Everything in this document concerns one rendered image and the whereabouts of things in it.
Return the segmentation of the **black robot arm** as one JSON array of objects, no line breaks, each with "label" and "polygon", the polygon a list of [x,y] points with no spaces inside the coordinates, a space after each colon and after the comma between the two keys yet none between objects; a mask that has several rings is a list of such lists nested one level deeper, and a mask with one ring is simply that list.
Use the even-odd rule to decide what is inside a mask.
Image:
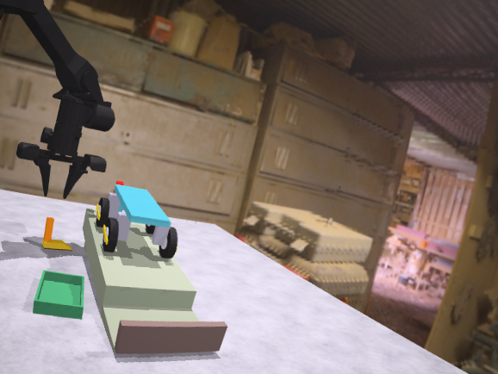
[{"label": "black robot arm", "polygon": [[55,22],[43,0],[0,0],[3,14],[21,16],[55,66],[62,90],[56,122],[109,131],[115,124],[111,102],[104,102],[96,69],[77,54]]}]

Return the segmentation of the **green tray floor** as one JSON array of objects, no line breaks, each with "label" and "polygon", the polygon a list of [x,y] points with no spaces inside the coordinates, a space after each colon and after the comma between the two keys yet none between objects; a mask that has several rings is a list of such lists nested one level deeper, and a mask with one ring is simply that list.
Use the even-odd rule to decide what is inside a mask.
[{"label": "green tray floor", "polygon": [[44,280],[39,301],[80,305],[80,291],[81,286],[79,284]]}]

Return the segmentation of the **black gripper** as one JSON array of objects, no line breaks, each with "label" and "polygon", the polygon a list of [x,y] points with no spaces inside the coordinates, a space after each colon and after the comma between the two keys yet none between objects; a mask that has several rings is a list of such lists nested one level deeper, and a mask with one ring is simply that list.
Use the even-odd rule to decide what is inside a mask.
[{"label": "black gripper", "polygon": [[[63,192],[64,199],[66,199],[73,185],[82,175],[88,173],[86,167],[90,167],[92,171],[106,172],[107,162],[102,157],[92,154],[85,154],[83,157],[78,156],[77,150],[80,137],[82,137],[81,132],[82,127],[56,122],[50,150],[42,150],[39,146],[31,143],[21,142],[18,144],[17,158],[34,161],[40,167],[44,196],[47,196],[51,172],[51,166],[48,164],[49,159],[72,163]],[[55,155],[55,153],[58,155]],[[66,155],[72,157],[66,157]]]}]

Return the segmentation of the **yellow wedge chock with orange handle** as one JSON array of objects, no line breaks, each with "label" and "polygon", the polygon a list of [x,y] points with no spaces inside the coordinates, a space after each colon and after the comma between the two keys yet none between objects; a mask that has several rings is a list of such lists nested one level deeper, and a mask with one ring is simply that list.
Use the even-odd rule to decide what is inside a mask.
[{"label": "yellow wedge chock with orange handle", "polygon": [[69,245],[67,245],[63,240],[52,240],[53,222],[54,219],[52,217],[47,217],[45,233],[42,241],[44,249],[72,251],[72,248]]}]

